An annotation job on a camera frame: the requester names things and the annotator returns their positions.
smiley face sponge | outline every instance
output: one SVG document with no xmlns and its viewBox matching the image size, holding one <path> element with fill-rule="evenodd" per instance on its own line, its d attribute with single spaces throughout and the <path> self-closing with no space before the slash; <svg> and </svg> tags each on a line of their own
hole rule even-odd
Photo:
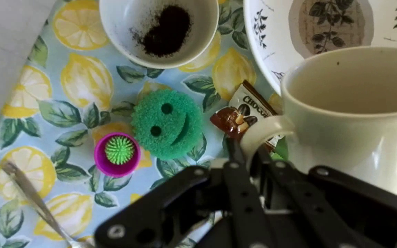
<svg viewBox="0 0 397 248">
<path fill-rule="evenodd" d="M 184 156 L 201 139 L 201 112 L 187 95 L 158 90 L 143 97 L 133 109 L 135 139 L 153 156 L 171 160 Z"/>
</svg>

decorative plate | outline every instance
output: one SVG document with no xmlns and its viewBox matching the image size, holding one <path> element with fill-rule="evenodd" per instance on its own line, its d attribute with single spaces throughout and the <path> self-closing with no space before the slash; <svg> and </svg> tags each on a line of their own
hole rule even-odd
<svg viewBox="0 0 397 248">
<path fill-rule="evenodd" d="M 245 0 L 252 54 L 280 94 L 284 73 L 315 54 L 397 47 L 397 0 Z"/>
</svg>

tablecloth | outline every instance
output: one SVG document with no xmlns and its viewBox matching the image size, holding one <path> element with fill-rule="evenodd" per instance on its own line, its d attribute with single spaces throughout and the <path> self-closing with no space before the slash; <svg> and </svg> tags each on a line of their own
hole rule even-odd
<svg viewBox="0 0 397 248">
<path fill-rule="evenodd" d="M 71 236 L 92 236 L 98 225 L 182 168 L 224 157 L 223 134 L 208 119 L 242 80 L 278 104 L 249 51 L 241 0 L 219 4 L 218 33 L 207 51 L 182 68 L 157 71 L 129 62 L 109 43 L 98 2 L 56 3 L 1 112 L 0 163 L 11 160 L 25 171 Z M 132 108 L 158 88 L 184 93 L 200 106 L 202 141 L 178 160 L 145 150 L 132 177 L 102 175 L 94 144 L 110 131 L 132 133 Z M 66 247 L 0 170 L 0 247 L 38 245 Z"/>
</svg>

green sponge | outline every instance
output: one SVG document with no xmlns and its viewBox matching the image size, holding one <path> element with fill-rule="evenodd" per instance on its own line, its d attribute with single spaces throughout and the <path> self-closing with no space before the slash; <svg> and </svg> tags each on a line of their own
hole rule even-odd
<svg viewBox="0 0 397 248">
<path fill-rule="evenodd" d="M 171 90 L 143 97 L 135 106 L 131 124 L 135 139 L 162 160 L 184 156 L 202 137 L 201 112 L 194 101 Z"/>
<path fill-rule="evenodd" d="M 116 166 L 125 164 L 133 156 L 131 141 L 124 137 L 113 137 L 105 146 L 106 159 Z"/>
</svg>

spoon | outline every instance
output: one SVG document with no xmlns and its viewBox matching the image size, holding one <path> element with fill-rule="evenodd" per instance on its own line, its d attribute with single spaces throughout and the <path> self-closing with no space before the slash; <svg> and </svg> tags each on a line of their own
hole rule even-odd
<svg viewBox="0 0 397 248">
<path fill-rule="evenodd" d="M 31 182 L 16 166 L 5 161 L 1 164 L 1 168 L 15 182 L 15 185 L 20 189 L 25 197 L 31 203 L 38 217 L 41 217 L 71 248 L 95 248 L 88 243 L 71 239 L 70 234 L 60 228 L 60 225 L 47 208 L 43 199 L 34 190 Z"/>
</svg>

